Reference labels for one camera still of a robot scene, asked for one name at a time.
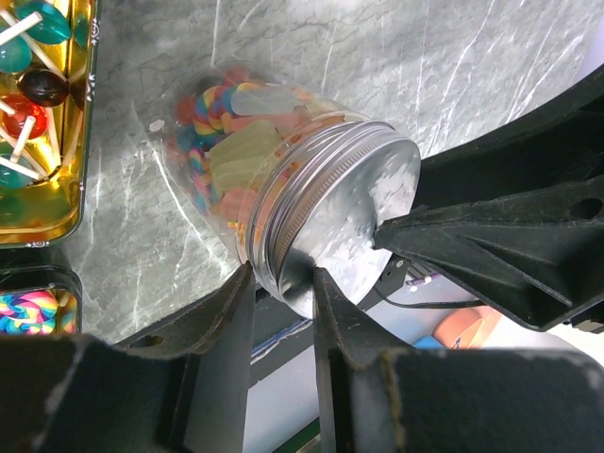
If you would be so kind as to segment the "clear round lid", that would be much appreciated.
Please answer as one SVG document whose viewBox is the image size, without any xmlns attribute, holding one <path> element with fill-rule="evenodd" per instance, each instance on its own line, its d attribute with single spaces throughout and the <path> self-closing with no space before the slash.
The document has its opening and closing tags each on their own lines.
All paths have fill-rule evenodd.
<svg viewBox="0 0 604 453">
<path fill-rule="evenodd" d="M 307 128 L 284 145 L 245 221 L 242 247 L 257 282 L 311 318 L 312 275 L 324 268 L 358 304 L 392 256 L 375 244 L 376 230 L 411 210 L 418 146 L 379 121 Z"/>
</svg>

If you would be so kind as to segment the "tin of round lollipops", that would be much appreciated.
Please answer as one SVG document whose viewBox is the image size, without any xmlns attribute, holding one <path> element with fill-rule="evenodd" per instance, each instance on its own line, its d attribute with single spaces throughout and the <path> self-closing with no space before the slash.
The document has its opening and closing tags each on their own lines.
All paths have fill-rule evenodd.
<svg viewBox="0 0 604 453">
<path fill-rule="evenodd" d="M 45 247 L 83 217 L 98 1 L 1 4 L 1 245 Z"/>
</svg>

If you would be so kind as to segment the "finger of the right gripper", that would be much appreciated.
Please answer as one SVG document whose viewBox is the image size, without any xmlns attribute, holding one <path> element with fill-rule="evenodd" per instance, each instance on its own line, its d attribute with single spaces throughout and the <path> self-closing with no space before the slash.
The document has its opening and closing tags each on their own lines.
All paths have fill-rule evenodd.
<svg viewBox="0 0 604 453">
<path fill-rule="evenodd" d="M 385 222 L 375 245 L 421 261 L 518 324 L 603 330 L 603 178 Z"/>
<path fill-rule="evenodd" d="M 524 116 L 423 159 L 416 210 L 488 201 L 603 173 L 603 70 Z"/>
</svg>

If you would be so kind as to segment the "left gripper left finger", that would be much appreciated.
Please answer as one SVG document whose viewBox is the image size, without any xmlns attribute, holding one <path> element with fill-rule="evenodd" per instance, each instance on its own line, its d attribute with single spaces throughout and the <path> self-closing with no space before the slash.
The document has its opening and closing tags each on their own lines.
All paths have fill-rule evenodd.
<svg viewBox="0 0 604 453">
<path fill-rule="evenodd" d="M 239 452 L 255 308 L 249 264 L 121 345 L 1 340 L 5 452 Z"/>
</svg>

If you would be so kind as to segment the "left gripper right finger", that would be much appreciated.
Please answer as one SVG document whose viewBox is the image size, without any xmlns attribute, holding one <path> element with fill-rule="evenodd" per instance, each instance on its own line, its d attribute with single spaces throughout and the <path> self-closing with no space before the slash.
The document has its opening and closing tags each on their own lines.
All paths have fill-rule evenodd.
<svg viewBox="0 0 604 453">
<path fill-rule="evenodd" d="M 603 370 L 559 349 L 417 349 L 313 273 L 325 452 L 599 452 Z"/>
</svg>

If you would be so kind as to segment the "clear plastic cup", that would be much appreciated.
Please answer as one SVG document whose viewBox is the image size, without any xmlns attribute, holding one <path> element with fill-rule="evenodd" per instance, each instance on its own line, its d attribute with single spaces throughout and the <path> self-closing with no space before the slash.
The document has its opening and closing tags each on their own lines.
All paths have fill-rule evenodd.
<svg viewBox="0 0 604 453">
<path fill-rule="evenodd" d="M 176 185 L 266 285 L 257 248 L 276 198 L 304 164 L 299 145 L 366 119 L 247 61 L 227 60 L 177 94 L 161 144 Z"/>
</svg>

